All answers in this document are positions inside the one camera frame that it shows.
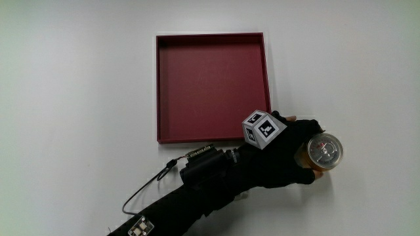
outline cable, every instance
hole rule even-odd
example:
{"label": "cable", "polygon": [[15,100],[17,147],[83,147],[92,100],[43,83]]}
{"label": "cable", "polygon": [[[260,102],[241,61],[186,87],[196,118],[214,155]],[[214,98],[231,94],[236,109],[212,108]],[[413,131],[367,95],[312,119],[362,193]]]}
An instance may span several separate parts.
{"label": "cable", "polygon": [[139,190],[137,190],[137,192],[135,192],[125,203],[124,203],[124,205],[123,205],[123,212],[124,213],[126,213],[126,214],[130,214],[130,215],[133,215],[133,216],[140,216],[140,214],[138,214],[138,213],[133,213],[133,212],[127,212],[127,211],[125,211],[124,210],[124,208],[125,208],[125,205],[127,205],[127,203],[131,200],[131,199],[133,199],[133,197],[135,196],[135,195],[137,195],[137,193],[139,193],[140,191],[142,191],[142,189],[144,189],[146,186],[148,186],[150,183],[152,183],[152,181],[153,180],[155,180],[156,178],[157,178],[157,180],[158,181],[160,181],[163,177],[165,177],[165,175],[172,169],[172,167],[174,167],[176,164],[177,164],[177,162],[178,162],[178,160],[179,159],[181,159],[181,158],[184,158],[185,156],[182,156],[182,157],[178,157],[178,158],[176,158],[176,159],[172,159],[171,161],[169,161],[167,164],[166,164],[166,167],[165,168],[163,168],[163,170],[161,170],[158,174],[156,174],[151,180],[149,180],[146,184],[144,184]]}

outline square tray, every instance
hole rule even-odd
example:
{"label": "square tray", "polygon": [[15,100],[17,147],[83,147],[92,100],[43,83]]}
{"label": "square tray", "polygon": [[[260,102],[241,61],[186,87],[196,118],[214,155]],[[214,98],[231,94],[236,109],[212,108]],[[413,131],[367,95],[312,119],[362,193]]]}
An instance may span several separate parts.
{"label": "square tray", "polygon": [[156,37],[157,141],[243,139],[242,121],[271,112],[263,33]]}

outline hand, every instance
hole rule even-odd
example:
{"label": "hand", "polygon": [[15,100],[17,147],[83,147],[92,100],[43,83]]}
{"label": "hand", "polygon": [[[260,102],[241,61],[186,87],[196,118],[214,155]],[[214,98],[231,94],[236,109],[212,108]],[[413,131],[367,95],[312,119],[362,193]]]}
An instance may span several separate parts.
{"label": "hand", "polygon": [[239,194],[255,186],[284,187],[289,184],[311,184],[322,177],[322,172],[300,167],[294,159],[298,148],[322,129],[315,120],[296,120],[282,117],[277,111],[272,115],[284,123],[283,130],[270,144],[260,150],[250,144],[238,148],[241,164],[228,170],[229,188]]}

